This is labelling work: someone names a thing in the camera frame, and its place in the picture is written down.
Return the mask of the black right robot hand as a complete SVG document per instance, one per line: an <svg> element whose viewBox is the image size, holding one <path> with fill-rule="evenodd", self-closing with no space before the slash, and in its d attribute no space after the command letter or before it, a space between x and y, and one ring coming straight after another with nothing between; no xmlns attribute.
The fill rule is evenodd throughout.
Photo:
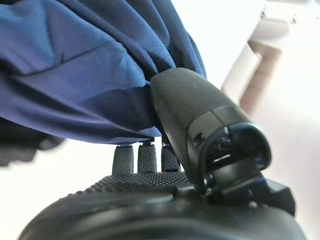
<svg viewBox="0 0 320 240"><path fill-rule="evenodd" d="M169 145L118 147L112 174L54 202L22 240L303 240L291 190L266 179L263 131L201 75L174 68L150 81Z"/></svg>

